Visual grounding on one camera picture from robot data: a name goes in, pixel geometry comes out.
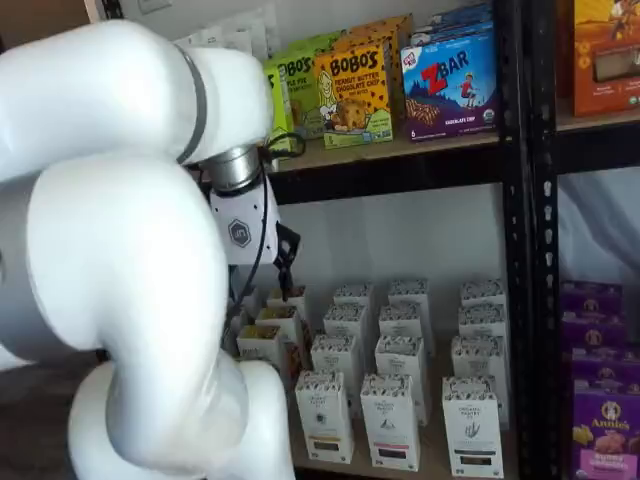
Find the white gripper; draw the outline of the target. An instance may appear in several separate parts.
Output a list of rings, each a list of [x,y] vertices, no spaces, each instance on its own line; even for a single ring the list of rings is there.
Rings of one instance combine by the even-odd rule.
[[[287,301],[293,289],[291,267],[297,257],[301,236],[280,223],[280,215],[269,182],[260,178],[245,192],[234,196],[210,193],[210,205],[222,236],[230,265],[253,265],[264,238],[260,265],[278,269],[281,298]]]

